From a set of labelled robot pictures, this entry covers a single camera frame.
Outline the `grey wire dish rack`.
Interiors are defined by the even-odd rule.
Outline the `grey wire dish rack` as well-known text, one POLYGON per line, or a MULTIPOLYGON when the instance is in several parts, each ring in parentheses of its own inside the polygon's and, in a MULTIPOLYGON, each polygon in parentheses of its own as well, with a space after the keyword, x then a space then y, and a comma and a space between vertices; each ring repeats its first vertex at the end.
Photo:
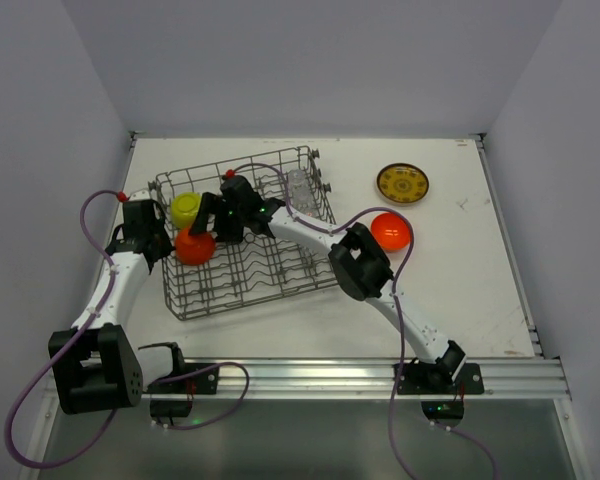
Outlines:
MULTIPOLYGON (((287 174, 302 169, 320 220, 335 220, 327 197, 331 187, 316 166, 319 152, 306 146, 203 163, 158 174, 150 182, 152 196, 164 210, 179 194, 218 192, 229 169, 245 176, 264 198, 281 198, 287 174)), ((175 256, 161 266, 166 307, 180 321, 224 313, 304 292, 329 288, 336 279, 327 258, 289 241, 245 234, 240 244, 218 244, 211 260, 186 266, 175 256)))

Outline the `orange bowl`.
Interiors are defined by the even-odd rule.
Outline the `orange bowl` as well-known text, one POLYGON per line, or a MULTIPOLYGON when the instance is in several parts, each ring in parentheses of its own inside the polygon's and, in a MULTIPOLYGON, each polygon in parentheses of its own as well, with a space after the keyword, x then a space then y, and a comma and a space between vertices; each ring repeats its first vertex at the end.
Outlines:
POLYGON ((387 252, 397 252, 411 244, 409 227, 393 213, 377 215, 371 222, 371 233, 380 247, 387 252))
POLYGON ((216 242, 208 233, 191 234, 189 228, 179 231, 175 239, 176 258, 184 265, 200 266, 211 260, 216 242))

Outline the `yellow patterned plate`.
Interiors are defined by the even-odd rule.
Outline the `yellow patterned plate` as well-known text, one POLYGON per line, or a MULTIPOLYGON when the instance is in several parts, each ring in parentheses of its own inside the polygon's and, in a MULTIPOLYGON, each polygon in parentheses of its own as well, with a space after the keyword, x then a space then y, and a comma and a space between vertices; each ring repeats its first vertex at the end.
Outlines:
POLYGON ((392 163, 383 167, 375 183, 379 194, 397 205, 411 205, 423 200, 430 188, 424 171, 408 163, 392 163))

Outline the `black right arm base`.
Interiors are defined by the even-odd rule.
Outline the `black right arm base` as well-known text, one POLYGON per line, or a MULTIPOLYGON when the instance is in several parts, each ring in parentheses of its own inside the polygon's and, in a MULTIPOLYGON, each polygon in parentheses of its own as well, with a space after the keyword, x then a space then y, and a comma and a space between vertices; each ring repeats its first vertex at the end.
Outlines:
POLYGON ((433 367, 415 361, 402 367, 395 363, 393 373, 398 381, 398 395, 429 397, 429 400, 420 401, 425 417, 449 426, 458 425, 464 418, 465 398, 468 395, 483 395, 486 392, 477 363, 465 363, 455 380, 445 378, 433 367))

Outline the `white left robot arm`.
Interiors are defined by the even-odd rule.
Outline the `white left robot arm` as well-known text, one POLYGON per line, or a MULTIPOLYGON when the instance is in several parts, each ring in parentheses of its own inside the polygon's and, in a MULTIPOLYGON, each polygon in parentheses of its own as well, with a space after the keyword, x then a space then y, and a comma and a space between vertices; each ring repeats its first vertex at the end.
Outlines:
POLYGON ((141 191, 122 203, 122 222, 83 313, 48 342, 61 409, 69 415, 139 404, 151 384, 184 372, 175 342, 135 347, 125 326, 154 266, 174 250, 163 207, 141 191))

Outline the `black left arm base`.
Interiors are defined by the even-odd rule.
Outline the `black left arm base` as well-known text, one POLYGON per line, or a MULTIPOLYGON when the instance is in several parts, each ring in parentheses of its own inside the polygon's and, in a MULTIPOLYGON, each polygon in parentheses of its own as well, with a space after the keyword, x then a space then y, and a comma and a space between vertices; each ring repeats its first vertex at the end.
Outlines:
POLYGON ((220 368, 213 363, 187 363, 175 342, 141 346, 137 359, 142 369, 143 388, 152 398, 152 421, 165 427, 181 424, 193 410, 196 395, 214 395, 220 368))

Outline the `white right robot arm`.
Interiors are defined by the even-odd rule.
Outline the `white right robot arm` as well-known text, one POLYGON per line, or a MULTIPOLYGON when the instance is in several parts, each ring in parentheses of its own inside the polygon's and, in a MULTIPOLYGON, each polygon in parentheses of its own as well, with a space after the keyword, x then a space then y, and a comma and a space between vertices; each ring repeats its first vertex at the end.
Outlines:
POLYGON ((244 231, 294 242, 324 255, 341 290, 380 312, 404 336, 418 363, 414 376, 434 387, 452 385, 466 363, 466 353, 419 310, 399 285, 403 266, 394 270, 371 231, 357 218, 335 225, 312 218, 286 198, 263 198, 246 177, 227 177, 218 195, 206 192, 188 234, 201 235, 214 220, 216 240, 240 243, 244 231))

